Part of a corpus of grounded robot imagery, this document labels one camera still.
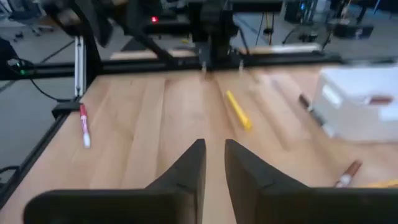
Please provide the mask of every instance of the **pen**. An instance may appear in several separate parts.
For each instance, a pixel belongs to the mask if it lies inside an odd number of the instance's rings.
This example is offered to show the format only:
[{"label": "pen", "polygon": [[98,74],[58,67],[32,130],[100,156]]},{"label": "pen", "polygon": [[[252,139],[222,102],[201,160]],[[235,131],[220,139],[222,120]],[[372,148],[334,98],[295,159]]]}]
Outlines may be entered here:
[{"label": "pen", "polygon": [[336,182],[335,187],[347,187],[351,183],[353,177],[362,166],[361,160],[355,160],[348,169],[344,172],[344,174],[340,177],[340,179]]},{"label": "pen", "polygon": [[87,110],[84,104],[80,105],[80,120],[81,127],[83,128],[83,142],[85,147],[88,149],[91,146],[90,134],[88,133],[87,125]]},{"label": "pen", "polygon": [[231,103],[231,106],[235,110],[236,115],[238,116],[239,120],[241,121],[242,125],[246,130],[250,129],[252,126],[251,120],[246,116],[246,114],[243,112],[243,109],[241,106],[239,106],[238,102],[235,100],[234,95],[231,93],[231,91],[227,90],[226,91],[226,96]]}]

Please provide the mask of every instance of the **floor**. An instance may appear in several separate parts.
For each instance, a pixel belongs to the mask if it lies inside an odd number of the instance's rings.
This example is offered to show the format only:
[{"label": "floor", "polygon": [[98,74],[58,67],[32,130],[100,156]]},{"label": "floor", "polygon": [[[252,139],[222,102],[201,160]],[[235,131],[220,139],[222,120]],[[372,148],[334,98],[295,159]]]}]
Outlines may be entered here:
[{"label": "floor", "polygon": [[[235,21],[242,28],[248,45],[255,46],[257,30],[261,23],[260,14],[239,14]],[[398,19],[388,16],[367,15],[365,22],[371,21],[375,30],[368,40],[339,40],[333,38],[326,47],[327,51],[338,52],[343,57],[380,57],[398,55]],[[274,44],[280,44],[289,31],[295,26],[285,22],[283,15],[275,17]],[[61,30],[40,37],[33,36],[25,27],[0,28],[0,35],[6,36],[24,30],[25,39],[12,43],[21,58],[40,62],[48,55],[71,42],[73,39]],[[117,28],[113,39],[105,49],[99,48],[102,58],[109,58],[130,40]],[[167,48],[182,45],[179,40],[160,40],[159,45]],[[240,37],[232,41],[233,45],[242,47]],[[267,39],[261,37],[258,45],[267,45]],[[67,47],[48,62],[74,60],[74,44]],[[73,97],[73,80],[58,78],[37,80],[37,84],[47,93],[58,98]],[[0,167],[20,164],[37,144],[42,135],[53,123],[51,109],[57,103],[41,95],[29,81],[15,82],[0,93]],[[9,174],[3,174],[3,181]]]}]

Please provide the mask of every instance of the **red light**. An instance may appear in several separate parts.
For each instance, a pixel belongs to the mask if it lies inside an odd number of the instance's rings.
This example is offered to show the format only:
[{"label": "red light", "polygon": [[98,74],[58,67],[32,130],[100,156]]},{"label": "red light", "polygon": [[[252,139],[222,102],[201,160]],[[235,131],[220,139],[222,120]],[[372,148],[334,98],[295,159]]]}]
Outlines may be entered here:
[{"label": "red light", "polygon": [[156,16],[152,16],[150,19],[152,22],[159,22],[159,18]]}]

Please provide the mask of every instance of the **red marker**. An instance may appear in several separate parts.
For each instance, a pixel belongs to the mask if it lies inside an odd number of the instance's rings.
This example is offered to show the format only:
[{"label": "red marker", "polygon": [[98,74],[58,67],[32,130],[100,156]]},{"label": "red marker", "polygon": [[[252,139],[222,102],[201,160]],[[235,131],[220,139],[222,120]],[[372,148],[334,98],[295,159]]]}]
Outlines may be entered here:
[{"label": "red marker", "polygon": [[90,134],[88,133],[87,111],[84,104],[80,105],[80,120],[81,127],[83,128],[83,142],[85,143],[85,147],[89,148],[91,146],[91,141]]},{"label": "red marker", "polygon": [[336,182],[335,187],[348,187],[361,166],[362,161],[358,159],[355,160]]}]

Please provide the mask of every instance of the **metal bracket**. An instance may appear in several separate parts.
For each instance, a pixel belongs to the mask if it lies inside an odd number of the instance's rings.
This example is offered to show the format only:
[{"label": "metal bracket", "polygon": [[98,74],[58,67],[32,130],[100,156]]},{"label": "metal bracket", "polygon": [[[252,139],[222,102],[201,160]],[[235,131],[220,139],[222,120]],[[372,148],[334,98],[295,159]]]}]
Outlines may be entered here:
[{"label": "metal bracket", "polygon": [[202,62],[202,64],[201,64],[201,72],[206,75],[206,73],[207,73],[206,62]]},{"label": "metal bracket", "polygon": [[86,92],[86,47],[82,36],[75,37],[75,97]]},{"label": "metal bracket", "polygon": [[240,60],[240,62],[239,62],[239,73],[243,73],[243,68],[244,68],[243,60]]},{"label": "metal bracket", "polygon": [[52,116],[57,119],[59,116],[63,114],[68,114],[73,111],[79,111],[80,103],[79,102],[66,102],[59,103],[55,108],[51,111]]}]

